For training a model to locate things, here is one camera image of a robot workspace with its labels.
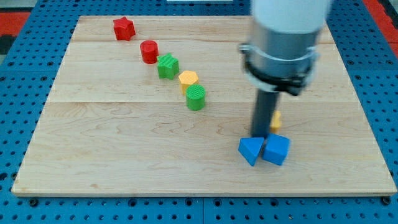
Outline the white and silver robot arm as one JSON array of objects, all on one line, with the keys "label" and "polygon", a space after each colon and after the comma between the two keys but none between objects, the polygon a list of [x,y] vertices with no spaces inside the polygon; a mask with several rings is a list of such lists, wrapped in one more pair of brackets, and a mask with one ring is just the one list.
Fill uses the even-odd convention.
[{"label": "white and silver robot arm", "polygon": [[258,89],[297,96],[313,80],[317,39],[332,0],[252,0],[251,31],[239,49]]}]

